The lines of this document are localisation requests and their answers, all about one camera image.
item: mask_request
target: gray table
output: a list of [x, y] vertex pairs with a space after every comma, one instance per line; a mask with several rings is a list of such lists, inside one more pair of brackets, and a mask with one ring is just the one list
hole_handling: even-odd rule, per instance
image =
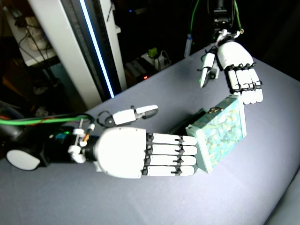
[[[202, 55], [190, 56], [90, 113], [157, 104], [155, 117], [134, 126], [168, 131], [229, 94], [223, 74], [199, 88], [196, 69]], [[264, 101], [245, 106], [247, 137], [211, 174], [123, 180], [97, 173], [91, 164], [23, 172], [2, 160], [1, 224], [263, 224], [300, 165], [300, 82], [256, 61]]]

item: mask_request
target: box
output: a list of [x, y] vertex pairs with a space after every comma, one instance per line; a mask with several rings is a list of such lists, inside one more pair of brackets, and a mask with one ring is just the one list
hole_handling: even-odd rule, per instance
[[197, 166], [210, 173], [218, 162], [243, 139], [246, 133], [244, 104], [230, 95], [205, 115], [186, 127], [187, 135], [197, 138]]

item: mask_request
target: led light strip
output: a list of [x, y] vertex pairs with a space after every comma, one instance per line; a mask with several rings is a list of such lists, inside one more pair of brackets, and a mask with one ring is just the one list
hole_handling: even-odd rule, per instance
[[98, 43], [97, 43], [97, 40], [96, 40], [96, 36], [95, 36], [94, 30], [93, 30], [92, 24], [90, 22], [89, 13], [88, 13], [88, 10], [86, 8], [84, 0], [80, 0], [80, 5], [81, 5], [81, 8], [83, 10], [85, 21], [86, 21], [86, 23], [88, 25], [88, 28], [89, 28], [90, 36], [92, 38], [94, 47], [96, 49], [96, 53], [97, 53], [97, 56], [98, 56], [98, 59], [99, 59], [99, 62], [100, 62], [100, 65], [101, 65], [101, 68], [102, 68], [102, 71], [103, 71], [103, 74], [104, 74], [104, 78], [105, 78], [107, 87], [109, 89], [109, 93], [110, 93], [111, 97], [113, 98], [114, 97], [113, 90], [112, 90], [111, 84], [110, 84], [108, 76], [107, 76], [107, 72], [106, 72], [106, 69], [105, 69], [105, 66], [104, 66], [104, 62], [103, 62], [103, 59], [102, 59], [102, 56], [101, 56], [101, 53], [100, 53], [100, 49], [99, 49], [99, 46], [98, 46]]

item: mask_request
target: dark background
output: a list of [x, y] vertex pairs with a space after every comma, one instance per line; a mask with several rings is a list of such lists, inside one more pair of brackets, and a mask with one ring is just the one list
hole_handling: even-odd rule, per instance
[[[193, 30], [192, 53], [211, 42], [212, 13], [207, 0], [200, 0]], [[210, 11], [214, 9], [209, 0]], [[115, 0], [115, 20], [121, 27], [119, 42], [123, 62], [146, 53], [148, 48], [165, 49], [173, 63], [183, 59], [188, 23], [196, 0]], [[238, 41], [256, 58], [299, 80], [300, 2], [293, 0], [237, 0], [245, 33]], [[136, 15], [129, 10], [147, 7]]]

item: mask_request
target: white robotic hand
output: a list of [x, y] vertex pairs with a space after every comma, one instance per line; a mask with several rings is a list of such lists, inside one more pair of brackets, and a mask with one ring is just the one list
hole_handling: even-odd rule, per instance
[[244, 104], [263, 101], [262, 82], [254, 70], [255, 63], [249, 52], [234, 39], [239, 36], [223, 30], [215, 46], [205, 55], [200, 87], [204, 87], [208, 78], [216, 79], [214, 69], [219, 66], [225, 71], [230, 92], [241, 95]]
[[98, 172], [119, 178], [193, 175], [197, 140], [190, 136], [147, 134], [145, 129], [104, 131], [93, 153]]

